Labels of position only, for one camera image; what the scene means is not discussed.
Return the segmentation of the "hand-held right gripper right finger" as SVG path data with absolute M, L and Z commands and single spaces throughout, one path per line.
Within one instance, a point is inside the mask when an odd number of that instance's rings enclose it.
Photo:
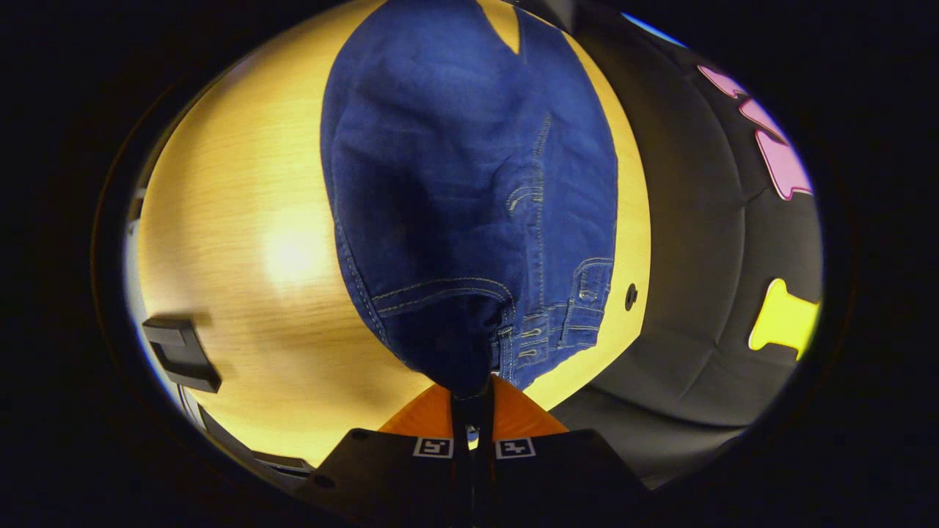
M 596 429 L 493 375 L 473 468 L 480 527 L 625 527 L 651 491 Z

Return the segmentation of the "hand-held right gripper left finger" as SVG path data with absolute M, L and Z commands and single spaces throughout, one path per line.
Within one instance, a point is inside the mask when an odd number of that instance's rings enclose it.
M 305 480 L 296 498 L 335 527 L 467 527 L 470 454 L 434 385 L 381 428 L 353 428 Z

